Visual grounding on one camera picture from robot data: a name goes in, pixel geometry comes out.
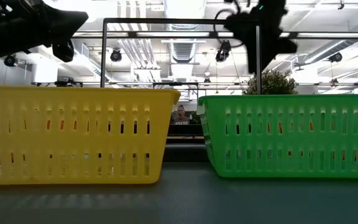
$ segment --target plastic basket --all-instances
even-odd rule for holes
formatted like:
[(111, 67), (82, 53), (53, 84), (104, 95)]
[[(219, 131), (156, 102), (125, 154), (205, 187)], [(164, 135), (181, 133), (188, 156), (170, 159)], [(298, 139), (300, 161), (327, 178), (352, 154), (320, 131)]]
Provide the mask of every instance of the plastic basket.
[(174, 90), (0, 87), (0, 185), (149, 184)]
[(222, 177), (358, 178), (358, 95), (206, 96), (198, 113)]

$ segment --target table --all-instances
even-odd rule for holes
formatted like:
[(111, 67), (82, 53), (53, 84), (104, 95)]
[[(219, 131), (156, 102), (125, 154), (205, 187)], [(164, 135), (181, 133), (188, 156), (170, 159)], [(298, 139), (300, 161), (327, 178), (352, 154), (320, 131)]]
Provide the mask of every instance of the table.
[(222, 179), (164, 162), (153, 185), (0, 187), (0, 223), (358, 223), (358, 180)]

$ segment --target yellow basket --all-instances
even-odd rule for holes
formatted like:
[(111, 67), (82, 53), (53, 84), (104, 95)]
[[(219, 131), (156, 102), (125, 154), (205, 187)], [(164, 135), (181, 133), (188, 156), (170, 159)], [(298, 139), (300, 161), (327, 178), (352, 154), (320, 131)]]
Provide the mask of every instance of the yellow basket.
[(0, 185), (158, 181), (174, 90), (0, 87)]

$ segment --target person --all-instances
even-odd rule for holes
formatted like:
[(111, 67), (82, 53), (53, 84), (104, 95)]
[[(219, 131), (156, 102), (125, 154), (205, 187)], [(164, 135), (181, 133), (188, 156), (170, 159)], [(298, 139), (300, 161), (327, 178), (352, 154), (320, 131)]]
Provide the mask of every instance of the person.
[(190, 118), (185, 116), (185, 107), (183, 105), (179, 105), (177, 108), (178, 117), (173, 120), (173, 124), (190, 124)]

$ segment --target ceiling duct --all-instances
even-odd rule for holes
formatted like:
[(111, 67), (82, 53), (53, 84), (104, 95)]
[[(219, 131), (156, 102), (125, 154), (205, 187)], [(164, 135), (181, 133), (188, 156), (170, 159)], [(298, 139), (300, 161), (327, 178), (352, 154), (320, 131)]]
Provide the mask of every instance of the ceiling duct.
[[(74, 46), (74, 62), (80, 63), (85, 66), (89, 71), (91, 71), (94, 75), (101, 75), (100, 66), (92, 60), (90, 57), (89, 48), (79, 40), (73, 40)], [(106, 72), (106, 77), (112, 77), (111, 74)]]
[[(352, 31), (358, 32), (358, 26)], [(358, 40), (334, 40), (303, 58), (304, 64), (319, 62), (357, 43)]]
[[(206, 9), (206, 0), (163, 0), (166, 18), (202, 19)], [(171, 31), (199, 31), (199, 24), (168, 24)], [(171, 61), (175, 63), (190, 63), (195, 56), (197, 44), (170, 44)], [(172, 75), (176, 78), (190, 77), (192, 65), (172, 65)]]

